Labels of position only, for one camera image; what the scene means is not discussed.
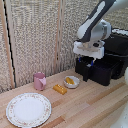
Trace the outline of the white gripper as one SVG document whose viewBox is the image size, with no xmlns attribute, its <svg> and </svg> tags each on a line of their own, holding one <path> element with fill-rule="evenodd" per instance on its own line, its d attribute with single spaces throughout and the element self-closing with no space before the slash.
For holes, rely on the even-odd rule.
<svg viewBox="0 0 128 128">
<path fill-rule="evenodd" d="M 94 47 L 92 43 L 74 42 L 73 52 L 78 55 L 93 57 L 90 65 L 93 66 L 95 59 L 101 59 L 104 56 L 104 47 Z M 78 57 L 78 62 L 82 62 L 82 57 Z"/>
</svg>

